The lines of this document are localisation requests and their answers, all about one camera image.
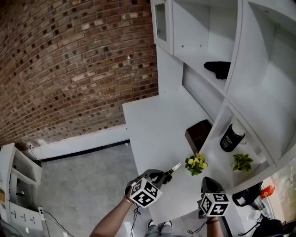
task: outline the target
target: white desk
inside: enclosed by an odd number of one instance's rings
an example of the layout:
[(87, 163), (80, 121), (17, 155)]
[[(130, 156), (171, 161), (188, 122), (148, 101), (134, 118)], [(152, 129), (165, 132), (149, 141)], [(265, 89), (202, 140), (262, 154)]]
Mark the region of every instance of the white desk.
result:
[(123, 104), (123, 111), (139, 174), (150, 168), (167, 171), (182, 163), (171, 182), (162, 186), (163, 195), (149, 208), (155, 223), (198, 209), (204, 176), (229, 186), (214, 160), (206, 160), (209, 167), (198, 176), (192, 177), (185, 169), (185, 158), (193, 155), (185, 130), (210, 118), (182, 85), (172, 93)]

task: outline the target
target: shoe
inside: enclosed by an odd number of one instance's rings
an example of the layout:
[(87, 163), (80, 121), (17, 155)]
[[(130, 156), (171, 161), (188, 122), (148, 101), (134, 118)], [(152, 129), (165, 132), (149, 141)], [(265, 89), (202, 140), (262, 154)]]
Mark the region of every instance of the shoe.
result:
[(165, 226), (165, 225), (169, 225), (169, 226), (173, 227), (173, 223), (171, 220), (168, 220), (165, 223), (163, 223), (163, 226)]
[(149, 220), (149, 222), (148, 222), (148, 228), (151, 227), (151, 226), (153, 226), (153, 225), (157, 226), (156, 224), (154, 224), (154, 222), (153, 222), (152, 219)]

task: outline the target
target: black bag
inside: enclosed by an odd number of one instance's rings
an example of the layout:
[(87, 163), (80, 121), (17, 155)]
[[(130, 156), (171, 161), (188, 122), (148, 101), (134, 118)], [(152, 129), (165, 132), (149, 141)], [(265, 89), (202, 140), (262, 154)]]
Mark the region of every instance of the black bag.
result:
[[(262, 185), (262, 182), (255, 184), (254, 186), (247, 188), (241, 192), (233, 194), (232, 195), (233, 202), (237, 206), (251, 205), (255, 201), (255, 199), (260, 195), (261, 185)], [(239, 204), (239, 202), (237, 201), (241, 197), (243, 197), (246, 201), (244, 204)]]
[[(268, 236), (283, 236), (284, 234), (284, 224), (280, 220), (269, 220), (267, 217), (263, 216), (261, 222), (258, 222), (252, 229), (256, 228), (252, 237), (268, 237)], [(246, 235), (252, 229), (244, 234), (239, 234), (239, 236)]]

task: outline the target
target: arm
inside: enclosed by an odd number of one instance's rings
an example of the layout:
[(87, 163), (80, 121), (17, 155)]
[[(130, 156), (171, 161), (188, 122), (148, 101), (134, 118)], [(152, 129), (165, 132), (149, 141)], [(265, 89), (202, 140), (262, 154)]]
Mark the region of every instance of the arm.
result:
[(90, 237), (114, 237), (132, 205), (124, 198), (94, 228)]
[(218, 217), (214, 217), (207, 223), (207, 237), (223, 237)]

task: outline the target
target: gray floor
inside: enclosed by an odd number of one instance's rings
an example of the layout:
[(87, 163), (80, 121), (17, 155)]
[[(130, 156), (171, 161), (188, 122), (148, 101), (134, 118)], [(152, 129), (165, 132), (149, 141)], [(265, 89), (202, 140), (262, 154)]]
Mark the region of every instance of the gray floor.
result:
[[(95, 225), (122, 199), (126, 183), (138, 176), (130, 145), (45, 162), (42, 167), (38, 202), (75, 237), (88, 237)], [(140, 212), (134, 237), (145, 235), (151, 218), (148, 208)], [(133, 215), (132, 208), (117, 236), (130, 236)], [(173, 220), (175, 233), (187, 236), (187, 230), (195, 230), (202, 223), (197, 212)], [(51, 237), (63, 237), (63, 231), (54, 223), (47, 221), (47, 225)], [(206, 236), (206, 227), (195, 236)]]

